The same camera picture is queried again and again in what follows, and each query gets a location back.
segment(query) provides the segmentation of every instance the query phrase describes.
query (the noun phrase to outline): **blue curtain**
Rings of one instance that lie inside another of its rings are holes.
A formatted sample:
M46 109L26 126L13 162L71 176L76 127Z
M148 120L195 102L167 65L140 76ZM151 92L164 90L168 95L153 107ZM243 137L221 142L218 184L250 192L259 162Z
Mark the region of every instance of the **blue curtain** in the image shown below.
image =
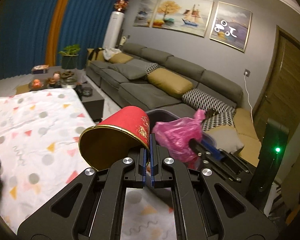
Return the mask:
M113 4L116 0L69 0L61 25L58 50L72 44L80 44L79 69L84 68L87 48L103 44Z
M29 74L45 62L57 0L5 0L0 15L0 79Z

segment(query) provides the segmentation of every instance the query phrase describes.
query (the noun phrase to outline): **gray wall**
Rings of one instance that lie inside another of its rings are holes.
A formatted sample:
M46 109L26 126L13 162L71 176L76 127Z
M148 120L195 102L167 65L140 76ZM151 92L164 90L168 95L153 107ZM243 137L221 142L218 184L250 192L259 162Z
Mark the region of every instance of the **gray wall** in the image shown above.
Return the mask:
M247 78L250 103L254 106L264 84L274 49L276 26L279 25L300 41L300 15L282 4L278 15L267 10L267 4L256 4L249 0L214 0L210 22L205 38L157 28L133 27L133 21L141 0L129 0L129 8L123 24L124 35L130 35L128 42L135 42L150 48L160 49L213 70L239 84L244 90L245 68L251 71ZM245 53L209 39L209 34L218 1L244 7L252 11L250 35ZM249 109L244 91L243 107ZM290 140L282 165L278 172L283 180L300 152L300 125Z

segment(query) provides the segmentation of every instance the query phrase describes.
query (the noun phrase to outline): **red paper cup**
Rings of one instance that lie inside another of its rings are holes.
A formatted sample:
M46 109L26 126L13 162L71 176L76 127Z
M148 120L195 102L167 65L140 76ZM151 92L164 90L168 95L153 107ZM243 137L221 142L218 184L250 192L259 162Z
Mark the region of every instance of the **red paper cup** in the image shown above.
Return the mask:
M82 157L96 170L110 168L136 146L149 151L149 118L136 106L127 106L98 125L87 128L79 139Z

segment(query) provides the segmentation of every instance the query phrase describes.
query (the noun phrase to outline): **small box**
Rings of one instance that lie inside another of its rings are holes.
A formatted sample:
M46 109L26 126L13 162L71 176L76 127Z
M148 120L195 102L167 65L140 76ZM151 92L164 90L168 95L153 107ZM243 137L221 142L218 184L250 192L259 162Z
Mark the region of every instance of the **small box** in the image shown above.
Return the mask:
M39 65L35 66L31 70L31 74L45 74L48 73L49 65Z

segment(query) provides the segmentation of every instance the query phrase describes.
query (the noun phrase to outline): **bed sheet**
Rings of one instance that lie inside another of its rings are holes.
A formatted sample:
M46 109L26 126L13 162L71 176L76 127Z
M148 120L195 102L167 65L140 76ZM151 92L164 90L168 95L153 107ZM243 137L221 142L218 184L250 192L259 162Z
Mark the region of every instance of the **bed sheet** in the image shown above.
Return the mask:
M89 167L78 140L93 125L73 89L0 98L0 215L15 233ZM173 210L147 188L127 189L121 239L176 239Z

